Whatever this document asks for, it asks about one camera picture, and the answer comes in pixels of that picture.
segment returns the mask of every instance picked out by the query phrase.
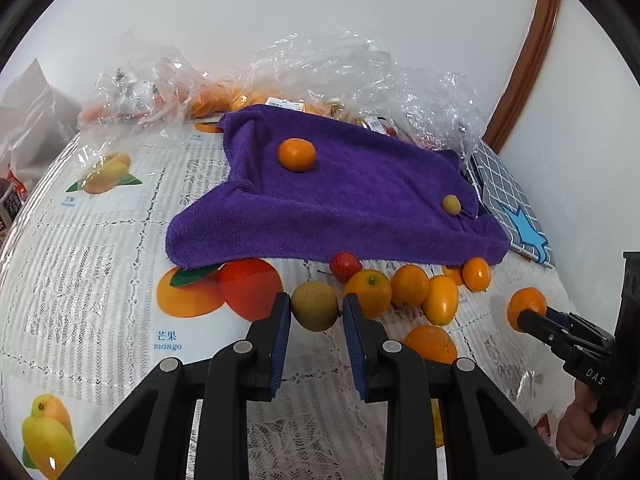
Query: printed leaf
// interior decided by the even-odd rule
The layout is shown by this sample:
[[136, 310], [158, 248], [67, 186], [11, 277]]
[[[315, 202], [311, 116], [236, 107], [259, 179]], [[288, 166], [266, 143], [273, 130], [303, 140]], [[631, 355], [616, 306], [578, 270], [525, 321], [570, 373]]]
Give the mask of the printed leaf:
[[22, 465], [27, 469], [37, 469], [36, 465], [31, 460], [29, 453], [27, 453], [27, 449], [22, 446]]
[[142, 184], [141, 180], [136, 179], [132, 174], [128, 174], [119, 180], [116, 186], [138, 186], [139, 184]]
[[223, 264], [215, 264], [208, 267], [200, 267], [199, 269], [180, 269], [173, 275], [169, 285], [185, 286], [199, 282], [209, 276], [214, 270], [218, 270], [222, 265]]

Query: printed mango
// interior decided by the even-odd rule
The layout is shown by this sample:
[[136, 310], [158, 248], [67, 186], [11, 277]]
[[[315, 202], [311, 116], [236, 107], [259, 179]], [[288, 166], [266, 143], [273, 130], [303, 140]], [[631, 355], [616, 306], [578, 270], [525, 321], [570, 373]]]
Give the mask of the printed mango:
[[48, 480], [58, 480], [76, 456], [73, 438], [55, 418], [28, 416], [22, 423], [22, 440], [29, 457]]
[[33, 399], [31, 403], [31, 416], [48, 416], [55, 418], [62, 424], [71, 437], [74, 436], [71, 428], [71, 417], [62, 401], [52, 394], [44, 394]]

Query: white lace tablecloth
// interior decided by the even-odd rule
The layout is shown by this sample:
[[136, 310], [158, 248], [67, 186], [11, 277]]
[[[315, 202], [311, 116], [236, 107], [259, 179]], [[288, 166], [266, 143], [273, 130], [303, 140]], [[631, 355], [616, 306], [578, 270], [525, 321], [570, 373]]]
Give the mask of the white lace tablecloth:
[[[204, 359], [246, 334], [249, 324], [228, 308], [175, 319], [156, 304], [156, 283], [172, 266], [164, 253], [168, 223], [228, 175], [221, 135], [191, 125], [175, 135], [179, 142], [153, 135], [131, 141], [130, 172], [142, 184], [96, 196], [66, 192], [78, 177], [70, 145], [10, 234], [0, 275], [0, 428], [18, 457], [21, 423], [36, 396], [63, 400], [82, 446], [162, 358]], [[329, 279], [339, 288], [318, 272], [326, 264], [266, 259], [288, 293], [308, 280]], [[363, 264], [391, 277], [402, 262]], [[422, 267], [430, 276], [441, 273]], [[487, 291], [460, 288], [458, 314], [446, 330], [459, 354], [478, 362], [532, 424], [548, 413], [554, 427], [572, 399], [572, 380], [547, 348], [508, 326], [507, 302], [524, 286], [539, 288], [559, 310], [573, 310], [555, 270], [509, 252]], [[382, 322], [391, 338], [402, 339], [427, 320], [418, 310], [390, 309]], [[169, 332], [180, 349], [159, 349], [166, 345], [158, 338]], [[192, 451], [197, 422], [196, 414]], [[251, 478], [381, 479], [385, 427], [386, 406], [364, 404], [354, 389], [341, 323], [311, 333], [292, 321], [276, 399], [248, 407]], [[443, 449], [438, 458], [443, 465]], [[444, 468], [439, 475], [446, 477]]]

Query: clear plastic wrap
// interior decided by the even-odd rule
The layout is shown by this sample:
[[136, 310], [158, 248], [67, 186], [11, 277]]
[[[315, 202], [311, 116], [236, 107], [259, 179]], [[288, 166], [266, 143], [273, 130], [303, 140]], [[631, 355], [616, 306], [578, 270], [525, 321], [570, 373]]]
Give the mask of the clear plastic wrap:
[[175, 47], [151, 52], [100, 74], [94, 97], [78, 115], [80, 129], [124, 121], [144, 126], [180, 122], [191, 98], [207, 80]]
[[428, 150], [452, 149], [468, 160], [486, 120], [464, 76], [404, 68], [355, 32], [288, 36], [259, 51], [248, 70], [211, 84], [194, 118], [265, 103], [360, 124]]
[[175, 47], [140, 48], [120, 40], [130, 60], [103, 72], [78, 115], [77, 181], [68, 192], [102, 194], [140, 180], [130, 172], [144, 144], [173, 146], [192, 102], [209, 84]]

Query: pear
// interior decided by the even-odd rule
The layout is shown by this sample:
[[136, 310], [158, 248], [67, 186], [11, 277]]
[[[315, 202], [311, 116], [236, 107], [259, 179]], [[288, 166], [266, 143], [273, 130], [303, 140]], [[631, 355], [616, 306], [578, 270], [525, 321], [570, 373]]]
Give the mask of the pear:
[[302, 283], [291, 295], [291, 312], [307, 330], [322, 332], [340, 316], [338, 297], [326, 283]]

